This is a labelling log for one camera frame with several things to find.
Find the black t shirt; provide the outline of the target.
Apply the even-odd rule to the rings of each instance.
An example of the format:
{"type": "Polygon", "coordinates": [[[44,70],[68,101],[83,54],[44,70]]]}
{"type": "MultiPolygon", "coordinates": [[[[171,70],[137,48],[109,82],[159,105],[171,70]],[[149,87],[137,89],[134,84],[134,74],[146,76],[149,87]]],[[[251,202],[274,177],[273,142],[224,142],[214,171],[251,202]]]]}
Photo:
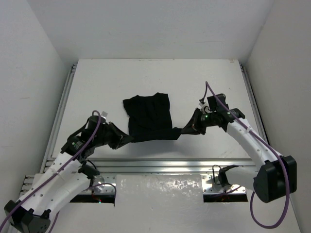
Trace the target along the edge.
{"type": "Polygon", "coordinates": [[[136,95],[123,100],[123,107],[129,116],[128,130],[133,143],[180,137],[181,129],[173,127],[168,94],[136,95]]]}

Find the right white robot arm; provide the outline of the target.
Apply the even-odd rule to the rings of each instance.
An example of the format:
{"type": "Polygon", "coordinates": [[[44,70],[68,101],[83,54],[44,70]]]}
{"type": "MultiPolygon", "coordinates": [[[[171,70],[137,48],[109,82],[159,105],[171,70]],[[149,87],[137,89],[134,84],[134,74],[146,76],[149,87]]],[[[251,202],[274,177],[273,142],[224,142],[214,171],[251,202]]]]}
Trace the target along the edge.
{"type": "Polygon", "coordinates": [[[238,109],[227,110],[225,94],[207,98],[207,109],[196,108],[191,120],[181,130],[182,134],[204,135],[207,127],[218,126],[234,138],[254,162],[256,169],[248,170],[230,165],[219,170],[218,181],[222,187],[239,184],[253,190],[262,202],[269,203],[286,195],[283,172],[287,172],[289,191],[297,190],[297,163],[292,156],[282,156],[261,142],[261,137],[251,128],[245,115],[238,109]]]}

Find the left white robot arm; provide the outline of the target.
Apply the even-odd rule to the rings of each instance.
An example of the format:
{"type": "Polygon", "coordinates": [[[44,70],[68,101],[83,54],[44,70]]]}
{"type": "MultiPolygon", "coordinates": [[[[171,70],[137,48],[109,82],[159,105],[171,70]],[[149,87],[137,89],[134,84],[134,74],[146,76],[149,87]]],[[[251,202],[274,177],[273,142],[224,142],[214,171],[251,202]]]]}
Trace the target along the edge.
{"type": "Polygon", "coordinates": [[[116,150],[133,141],[103,116],[90,116],[86,123],[72,133],[53,164],[37,183],[17,201],[4,207],[6,219],[21,233],[44,233],[51,218],[76,195],[87,190],[100,175],[87,164],[97,147],[108,145],[116,150]]]}

